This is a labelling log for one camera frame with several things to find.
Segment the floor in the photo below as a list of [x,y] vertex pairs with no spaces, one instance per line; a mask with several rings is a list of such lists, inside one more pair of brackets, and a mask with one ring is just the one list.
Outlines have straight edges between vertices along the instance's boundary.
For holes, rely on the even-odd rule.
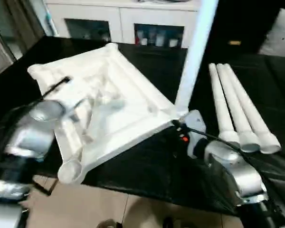
[[[35,176],[35,181],[49,189],[54,179]],[[107,219],[124,228],[161,228],[167,216],[185,219],[197,228],[243,227],[236,217],[85,185],[58,183],[50,197],[33,190],[22,204],[31,211],[27,228],[96,228]]]

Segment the white cabinet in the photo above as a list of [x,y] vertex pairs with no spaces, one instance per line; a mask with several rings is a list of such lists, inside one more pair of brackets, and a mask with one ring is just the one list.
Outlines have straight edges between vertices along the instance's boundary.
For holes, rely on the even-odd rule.
[[60,37],[123,42],[117,7],[60,4],[47,7]]
[[182,48],[187,48],[191,41],[196,14],[196,12],[180,10],[121,8],[120,15],[123,28],[123,41],[124,43],[134,44],[136,43],[135,41],[137,41],[137,32],[143,31],[147,39],[151,39],[149,33],[155,33],[154,41],[152,41],[152,43],[155,43],[156,35],[162,33],[166,39],[176,39],[180,42]]
[[200,0],[46,0],[59,36],[188,48]]

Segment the white pipe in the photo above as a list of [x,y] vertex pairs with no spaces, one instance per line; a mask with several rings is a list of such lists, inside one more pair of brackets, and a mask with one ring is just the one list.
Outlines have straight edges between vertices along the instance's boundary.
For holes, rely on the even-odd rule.
[[230,65],[225,64],[225,68],[228,72],[229,79],[233,85],[234,90],[236,91],[237,97],[242,105],[246,117],[248,118],[253,131],[259,138],[261,152],[265,154],[278,152],[281,149],[281,145],[278,139],[268,129],[266,123],[264,122],[255,105],[252,103],[249,95],[243,88]]
[[189,111],[189,102],[199,73],[200,63],[204,55],[218,1],[202,1],[175,100],[176,110],[179,115],[184,115]]
[[233,122],[239,136],[241,150],[244,152],[258,151],[260,148],[258,137],[251,130],[242,106],[240,105],[233,86],[229,81],[229,76],[225,70],[225,67],[222,64],[218,64],[217,68],[218,75],[231,111]]
[[219,75],[214,63],[209,64],[212,93],[215,111],[218,119],[219,138],[240,147],[238,134],[234,131],[231,117],[228,111]]

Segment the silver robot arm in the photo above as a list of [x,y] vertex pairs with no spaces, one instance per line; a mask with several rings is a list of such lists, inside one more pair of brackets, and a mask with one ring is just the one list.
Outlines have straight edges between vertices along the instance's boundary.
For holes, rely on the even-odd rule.
[[28,210],[18,203],[27,198],[34,186],[33,176],[54,140],[56,123],[71,116],[77,105],[86,99],[80,82],[69,80],[62,79],[41,100],[25,109],[3,140],[0,147],[0,228],[25,227]]
[[180,121],[172,121],[179,137],[189,137],[188,148],[193,151],[188,155],[204,160],[214,177],[213,184],[234,206],[243,226],[285,227],[285,218],[273,208],[260,173],[242,157],[238,148],[225,142],[208,141],[210,135],[205,133],[206,128],[201,122],[203,120],[197,110],[189,112]]

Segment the black tablecloth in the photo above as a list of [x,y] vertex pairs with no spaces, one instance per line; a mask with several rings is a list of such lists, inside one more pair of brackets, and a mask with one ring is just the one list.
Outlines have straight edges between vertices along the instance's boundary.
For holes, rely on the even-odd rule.
[[[43,38],[24,57],[0,75],[0,118],[11,108],[40,97],[37,83],[27,73],[35,63],[47,63],[100,48],[87,40]],[[120,51],[169,100],[174,102],[185,50],[137,47],[120,44]],[[251,162],[271,181],[270,194],[285,202],[285,58],[262,55],[211,55],[204,58],[193,92],[190,109],[198,109],[207,132],[218,134],[218,126],[207,69],[208,62],[230,63],[252,101],[283,149],[273,155],[254,153]],[[220,200],[203,161],[175,158],[183,148],[171,139],[168,128],[90,171],[84,184],[156,198],[175,204],[233,214]],[[54,142],[39,174],[55,177],[61,165]]]

